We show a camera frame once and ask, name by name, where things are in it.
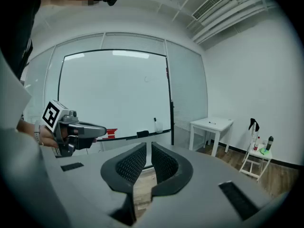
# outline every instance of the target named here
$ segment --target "hand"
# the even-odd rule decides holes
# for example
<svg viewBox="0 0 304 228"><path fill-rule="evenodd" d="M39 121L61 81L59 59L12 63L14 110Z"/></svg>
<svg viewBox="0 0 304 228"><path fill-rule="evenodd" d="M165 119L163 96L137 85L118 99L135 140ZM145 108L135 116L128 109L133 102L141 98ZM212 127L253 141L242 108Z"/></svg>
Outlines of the hand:
<svg viewBox="0 0 304 228"><path fill-rule="evenodd" d="M64 127L61 129L61 136L63 139L67 138L67 128ZM43 142L44 146L58 148L58 144L54 140L52 132L45 126L40 127L40 140Z"/></svg>

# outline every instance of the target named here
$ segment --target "bottle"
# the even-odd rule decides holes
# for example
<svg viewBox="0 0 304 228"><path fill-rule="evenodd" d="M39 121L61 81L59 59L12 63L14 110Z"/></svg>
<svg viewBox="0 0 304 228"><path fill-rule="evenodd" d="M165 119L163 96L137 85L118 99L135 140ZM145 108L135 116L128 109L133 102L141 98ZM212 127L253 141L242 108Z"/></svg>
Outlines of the bottle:
<svg viewBox="0 0 304 228"><path fill-rule="evenodd" d="M258 138L256 139L256 146L258 146L261 143L261 139L260 136L258 136Z"/></svg>
<svg viewBox="0 0 304 228"><path fill-rule="evenodd" d="M255 145L253 147L254 151L257 151L257 147L258 147L259 142L260 142L260 136L258 136L258 138L256 139Z"/></svg>
<svg viewBox="0 0 304 228"><path fill-rule="evenodd" d="M154 122L155 122L155 131L156 131L156 133L162 133L162 123L160 123L159 121L157 121L156 118L154 118Z"/></svg>
<svg viewBox="0 0 304 228"><path fill-rule="evenodd" d="M273 136L270 136L269 139L268 139L267 147L266 147L267 150L270 149L273 141L274 141Z"/></svg>

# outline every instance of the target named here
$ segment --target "wooden floor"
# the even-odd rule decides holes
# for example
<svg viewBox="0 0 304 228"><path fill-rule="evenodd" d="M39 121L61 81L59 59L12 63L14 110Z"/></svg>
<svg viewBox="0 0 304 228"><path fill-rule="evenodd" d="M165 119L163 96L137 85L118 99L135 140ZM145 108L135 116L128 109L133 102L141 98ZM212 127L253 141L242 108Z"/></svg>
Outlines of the wooden floor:
<svg viewBox="0 0 304 228"><path fill-rule="evenodd" d="M201 148L197 152L205 153L211 155L213 145L206 145L206 148ZM243 153L239 153L234 150L229 150L225 153L225 148L222 146L218 147L216 154L217 158L222 159L224 162L230 164L232 167L239 170L242 165L242 160L244 158ZM260 162L259 159L249 157L250 159ZM250 163L246 163L244 170L249 171ZM253 167L252 172L259 174L258 166ZM280 166L277 164L270 163L264 172L262 178L260 179L258 185L265 189L272 198L289 191L293 184L295 183L299 175L299 170ZM139 218L148 208L151 202L151 188L157 184L156 175L154 169L143 171L138 178L137 182L133 188L134 195L134 206L136 217Z"/></svg>

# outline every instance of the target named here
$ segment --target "table leg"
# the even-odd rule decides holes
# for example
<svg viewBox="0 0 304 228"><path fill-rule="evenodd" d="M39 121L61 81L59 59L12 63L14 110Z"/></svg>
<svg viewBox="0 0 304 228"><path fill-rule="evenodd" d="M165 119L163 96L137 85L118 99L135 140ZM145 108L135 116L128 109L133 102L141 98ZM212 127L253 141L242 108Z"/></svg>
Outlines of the table leg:
<svg viewBox="0 0 304 228"><path fill-rule="evenodd" d="M239 172L241 172L241 170L243 170L243 167L244 167L244 165L245 165L245 163L246 163L246 161L249 157L249 152L247 152L247 154L245 156L246 156L245 161L243 162L241 169L239 169Z"/></svg>
<svg viewBox="0 0 304 228"><path fill-rule="evenodd" d="M226 145L226 149L225 149L225 152L226 152L226 153L228 152L229 145L230 145L232 126L233 126L233 124L230 126L230 128L229 128L229 130L228 130L228 133L227 133L227 140L226 140L226 141L227 141L227 145Z"/></svg>
<svg viewBox="0 0 304 228"><path fill-rule="evenodd" d="M244 158L243 158L242 162L244 162L244 160L245 160L245 158L246 158L246 156L247 156L247 153L249 152L249 150L250 150L251 147L252 147L252 143L250 142L249 147L248 147L248 149L247 149L246 154L244 155Z"/></svg>
<svg viewBox="0 0 304 228"><path fill-rule="evenodd" d="M193 150L193 141L194 141L194 126L191 124L189 150Z"/></svg>
<svg viewBox="0 0 304 228"><path fill-rule="evenodd" d="M262 177L262 175L264 174L265 170L267 169L267 166L269 165L269 163L270 163L270 160L268 160L268 162L267 162L267 164L266 164L265 168L263 169L263 171L262 171L261 175L258 177L257 181L259 181L259 180L260 180L260 178L261 178L261 177Z"/></svg>
<svg viewBox="0 0 304 228"><path fill-rule="evenodd" d="M211 144L211 135L212 135L212 133L208 132L208 145Z"/></svg>
<svg viewBox="0 0 304 228"><path fill-rule="evenodd" d="M260 173L262 173L263 163L264 163L264 159L262 159L262 162L261 162L260 165L259 165L259 169L261 169L261 172L260 172Z"/></svg>
<svg viewBox="0 0 304 228"><path fill-rule="evenodd" d="M217 150L218 150L219 135L220 135L220 132L217 131L217 132L215 133L215 140L214 140L213 149L212 149L212 154L211 154L211 156L214 156L214 157L215 157L215 155L216 155L216 153L217 153Z"/></svg>
<svg viewBox="0 0 304 228"><path fill-rule="evenodd" d="M203 136L203 148L206 147L206 140L207 140L207 134L208 134L208 133L209 133L209 132L204 131L204 136Z"/></svg>
<svg viewBox="0 0 304 228"><path fill-rule="evenodd" d="M147 141L146 142L146 164L145 164L145 166L152 165L151 157L152 157L152 142Z"/></svg>
<svg viewBox="0 0 304 228"><path fill-rule="evenodd" d="M104 152L104 151L105 151L105 148L104 148L103 142L100 142L100 149L101 149L101 151L102 151L102 152Z"/></svg>

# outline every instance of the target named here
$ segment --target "white bottle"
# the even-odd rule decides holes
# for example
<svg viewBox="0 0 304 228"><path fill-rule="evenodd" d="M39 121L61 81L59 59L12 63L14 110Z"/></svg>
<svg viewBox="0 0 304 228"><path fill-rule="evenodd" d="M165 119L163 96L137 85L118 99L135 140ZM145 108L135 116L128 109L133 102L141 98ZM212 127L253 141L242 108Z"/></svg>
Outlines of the white bottle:
<svg viewBox="0 0 304 228"><path fill-rule="evenodd" d="M256 139L256 144L255 145L258 146L260 143L261 143L261 139L260 139L260 136L258 136L257 139Z"/></svg>
<svg viewBox="0 0 304 228"><path fill-rule="evenodd" d="M156 121L156 118L154 118L154 122L155 122L156 133L162 133L162 123Z"/></svg>

